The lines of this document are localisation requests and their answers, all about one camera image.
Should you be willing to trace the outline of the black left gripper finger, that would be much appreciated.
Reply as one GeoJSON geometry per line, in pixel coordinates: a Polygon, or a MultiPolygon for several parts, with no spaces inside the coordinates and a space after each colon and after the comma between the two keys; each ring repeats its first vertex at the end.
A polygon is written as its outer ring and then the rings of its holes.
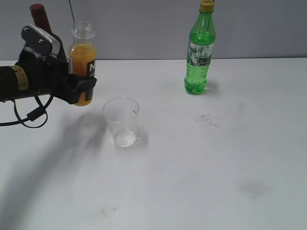
{"type": "Polygon", "coordinates": [[[97,79],[95,77],[82,77],[76,74],[69,74],[67,78],[67,102],[69,104],[90,104],[96,82],[97,79]]]}

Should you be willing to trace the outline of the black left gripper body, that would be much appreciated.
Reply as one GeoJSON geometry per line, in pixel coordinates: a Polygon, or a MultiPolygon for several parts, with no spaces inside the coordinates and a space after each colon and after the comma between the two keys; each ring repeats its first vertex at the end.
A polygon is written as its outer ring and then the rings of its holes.
{"type": "Polygon", "coordinates": [[[61,81],[68,75],[68,63],[62,41],[55,34],[50,35],[60,42],[60,51],[57,56],[36,58],[34,54],[22,49],[15,66],[23,70],[26,86],[19,83],[17,98],[53,94],[56,91],[56,85],[61,85],[61,81]]]}

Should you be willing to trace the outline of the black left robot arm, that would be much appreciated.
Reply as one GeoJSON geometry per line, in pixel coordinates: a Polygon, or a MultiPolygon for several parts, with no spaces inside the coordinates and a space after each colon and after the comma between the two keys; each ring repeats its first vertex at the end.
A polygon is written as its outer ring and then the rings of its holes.
{"type": "Polygon", "coordinates": [[[59,41],[36,32],[22,33],[25,45],[13,66],[0,68],[0,100],[2,102],[51,95],[75,104],[81,93],[92,89],[97,82],[94,77],[82,77],[69,73],[67,60],[59,52],[59,41]]]}

